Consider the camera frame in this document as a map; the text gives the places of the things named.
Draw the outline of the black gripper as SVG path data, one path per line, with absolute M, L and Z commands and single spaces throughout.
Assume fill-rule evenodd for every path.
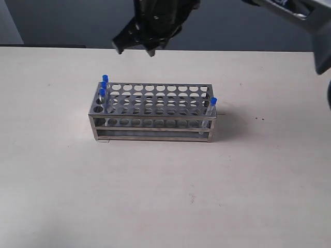
M 182 31 L 190 14 L 200 8 L 200 1 L 134 1 L 134 18 L 112 39 L 118 54 L 143 45 L 150 57 L 158 48 L 165 49 L 170 39 Z

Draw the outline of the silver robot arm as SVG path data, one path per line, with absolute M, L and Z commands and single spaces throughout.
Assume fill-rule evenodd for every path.
M 315 71 L 322 75 L 330 69 L 330 1 L 246 1 L 263 7 L 311 35 Z M 150 57 L 158 47 L 167 46 L 179 34 L 182 24 L 200 1 L 133 1 L 134 16 L 112 39 L 118 54 L 142 45 Z

